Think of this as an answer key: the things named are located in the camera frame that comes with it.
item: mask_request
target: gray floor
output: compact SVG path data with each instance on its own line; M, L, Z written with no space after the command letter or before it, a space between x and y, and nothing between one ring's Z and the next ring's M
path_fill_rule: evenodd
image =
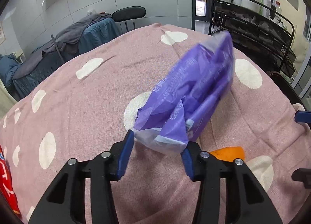
M210 28L209 22L203 22L203 21L195 21L195 31L201 32L203 34L208 34L208 30Z

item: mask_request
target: plastic bag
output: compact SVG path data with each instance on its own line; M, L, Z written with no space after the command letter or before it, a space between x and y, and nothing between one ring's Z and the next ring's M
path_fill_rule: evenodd
M195 141L230 88L234 56L230 34L197 44L152 90L133 131L145 146L168 154Z

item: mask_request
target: polka dot fabric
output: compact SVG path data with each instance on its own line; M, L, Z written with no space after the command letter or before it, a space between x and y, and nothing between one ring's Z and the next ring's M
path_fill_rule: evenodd
M93 159L122 140L155 84L206 39L159 23L131 31L67 62L13 106L0 120L0 145L25 223L65 162ZM307 196L290 176L296 168L310 168L310 130L294 122L295 109L261 69L240 51L234 55L242 64L236 61L232 88L199 143L206 151L242 146L286 224ZM199 184L186 176L179 154L163 155L135 142L126 174L112 191L120 223L186 224ZM89 224L89 193L86 209Z

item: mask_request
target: red snack bag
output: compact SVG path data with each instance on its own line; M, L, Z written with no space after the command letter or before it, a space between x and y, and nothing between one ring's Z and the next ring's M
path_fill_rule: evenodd
M0 191L2 192L7 202L9 203L12 210L20 217L21 213L18 209L17 198L12 187L11 173L7 168L7 164L5 163L1 146L0 146Z

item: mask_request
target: silver bolt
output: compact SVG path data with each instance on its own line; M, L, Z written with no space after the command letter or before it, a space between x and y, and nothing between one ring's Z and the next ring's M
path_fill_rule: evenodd
M69 164L69 165L73 165L73 164L75 164L76 162L77 162L77 160L76 160L75 158L71 158L71 159L68 160L68 164Z
M242 165L244 162L243 162L243 160L242 159L236 159L235 160L235 163L237 164L237 165Z
M208 152L206 152L206 151L202 151L200 153L200 156L203 157L203 158L208 158L210 156L210 154Z
M111 153L109 151L105 151L101 154L101 157L103 158L107 158L107 157L110 157L111 156Z

